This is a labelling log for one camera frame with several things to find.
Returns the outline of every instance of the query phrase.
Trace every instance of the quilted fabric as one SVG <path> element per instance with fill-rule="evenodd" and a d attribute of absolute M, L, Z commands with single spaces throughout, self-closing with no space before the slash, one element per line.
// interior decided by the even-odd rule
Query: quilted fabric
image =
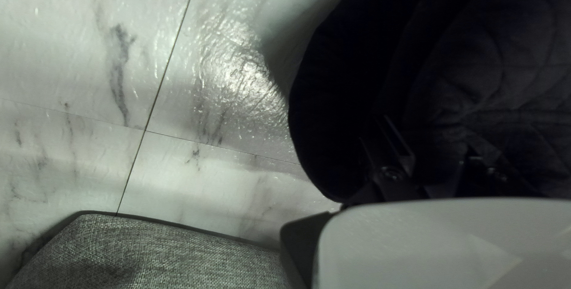
<path fill-rule="evenodd" d="M 462 9 L 403 114 L 419 180 L 438 183 L 468 145 L 486 143 L 533 191 L 571 198 L 570 26 L 571 0 L 471 0 Z"/>
<path fill-rule="evenodd" d="M 571 198 L 570 8 L 342 1 L 315 32 L 290 95 L 308 176 L 338 202 L 360 189 L 356 132 L 373 112 L 388 114 L 417 154 L 417 183 L 441 183 L 471 148 L 529 194 Z"/>

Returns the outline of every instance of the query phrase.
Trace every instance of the marble floor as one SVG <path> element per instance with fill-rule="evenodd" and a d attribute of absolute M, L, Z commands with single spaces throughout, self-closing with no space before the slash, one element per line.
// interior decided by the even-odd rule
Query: marble floor
<path fill-rule="evenodd" d="M 337 1 L 0 0 L 0 288 L 78 211 L 277 247 L 285 222 L 338 209 L 287 127 Z"/>

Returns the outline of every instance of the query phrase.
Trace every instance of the tile grout line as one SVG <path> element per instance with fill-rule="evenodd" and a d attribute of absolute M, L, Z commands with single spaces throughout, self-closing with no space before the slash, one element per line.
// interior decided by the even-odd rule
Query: tile grout line
<path fill-rule="evenodd" d="M 181 24 L 179 25 L 179 29 L 176 32 L 175 42 L 172 44 L 171 53 L 167 59 L 167 65 L 164 67 L 163 77 L 161 78 L 161 82 L 159 83 L 159 88 L 156 91 L 155 100 L 153 101 L 153 105 L 151 106 L 151 111 L 148 114 L 147 124 L 145 125 L 145 129 L 143 130 L 143 135 L 141 136 L 141 141 L 139 142 L 139 147 L 137 148 L 137 152 L 135 153 L 135 157 L 133 158 L 133 163 L 131 165 L 131 169 L 129 170 L 129 175 L 127 176 L 127 181 L 125 182 L 125 188 L 123 189 L 123 194 L 121 194 L 121 200 L 119 201 L 119 205 L 117 206 L 117 211 L 115 212 L 115 216 L 119 214 L 119 208 L 121 208 L 121 203 L 123 202 L 123 197 L 125 196 L 125 191 L 127 190 L 127 184 L 129 183 L 129 179 L 131 178 L 131 173 L 133 172 L 133 167 L 135 167 L 135 162 L 137 161 L 137 157 L 139 156 L 139 151 L 141 149 L 141 145 L 143 144 L 143 139 L 145 138 L 145 133 L 147 132 L 148 124 L 151 122 L 151 116 L 153 116 L 153 110 L 155 109 L 155 104 L 157 99 L 159 98 L 159 93 L 161 92 L 161 87 L 163 86 L 164 77 L 167 74 L 168 65 L 171 62 L 172 53 L 175 51 L 176 42 L 178 41 L 178 37 L 181 34 L 182 24 L 184 23 L 184 19 L 186 18 L 186 13 L 189 10 L 190 0 L 186 3 L 186 8 L 184 9 L 184 14 L 182 15 Z"/>
<path fill-rule="evenodd" d="M 238 153 L 243 153 L 243 154 L 249 154 L 249 155 L 259 156 L 259 157 L 264 158 L 264 159 L 270 159 L 270 160 L 275 160 L 275 161 L 282 161 L 282 162 L 289 163 L 289 164 L 301 165 L 300 163 L 295 163 L 295 162 L 286 161 L 286 160 L 282 160 L 282 159 L 270 158 L 269 156 L 263 156 L 263 155 L 260 155 L 260 154 L 253 154 L 253 153 L 248 153 L 248 152 L 244 152 L 244 151 L 237 151 L 237 150 L 233 150 L 233 149 L 227 148 L 227 147 L 211 145 L 211 144 L 208 144 L 208 143 L 202 143 L 202 142 L 198 142 L 198 141 L 195 141 L 195 140 L 183 139 L 183 138 L 179 138 L 179 137 L 177 137 L 177 136 L 167 135 L 167 134 L 163 134 L 163 133 L 157 133 L 157 132 L 153 132 L 153 131 L 145 131 L 145 132 L 149 132 L 149 133 L 153 133 L 153 134 L 157 134 L 157 135 L 166 136 L 166 137 L 168 137 L 168 138 L 174 138 L 174 139 L 184 140 L 184 141 L 187 141 L 187 142 L 198 143 L 198 144 L 201 144 L 201 145 L 206 145 L 206 146 L 211 146 L 211 147 L 218 147 L 218 148 L 221 148 L 221 149 L 223 149 L 223 150 L 228 150 L 228 151 L 232 151 L 232 152 L 238 152 Z"/>

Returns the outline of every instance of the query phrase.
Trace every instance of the black cover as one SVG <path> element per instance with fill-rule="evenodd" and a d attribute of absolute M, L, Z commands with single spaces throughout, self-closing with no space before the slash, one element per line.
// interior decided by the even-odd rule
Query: black cover
<path fill-rule="evenodd" d="M 571 198 L 571 0 L 343 0 L 289 99 L 299 160 L 328 198 L 363 186 L 357 137 L 388 114 L 441 183 L 470 148 L 530 194 Z"/>

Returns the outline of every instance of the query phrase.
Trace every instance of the marble tile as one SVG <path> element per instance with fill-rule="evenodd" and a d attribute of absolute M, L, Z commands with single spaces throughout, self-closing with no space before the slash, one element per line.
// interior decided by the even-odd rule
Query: marble tile
<path fill-rule="evenodd" d="M 190 0 L 148 129 L 298 163 L 287 96 L 339 0 Z"/>
<path fill-rule="evenodd" d="M 119 213 L 277 248 L 284 223 L 337 209 L 298 164 L 146 132 Z"/>
<path fill-rule="evenodd" d="M 142 133 L 0 99 L 0 288 L 67 216 L 117 210 Z"/>
<path fill-rule="evenodd" d="M 144 128 L 188 0 L 0 0 L 0 98 Z"/>

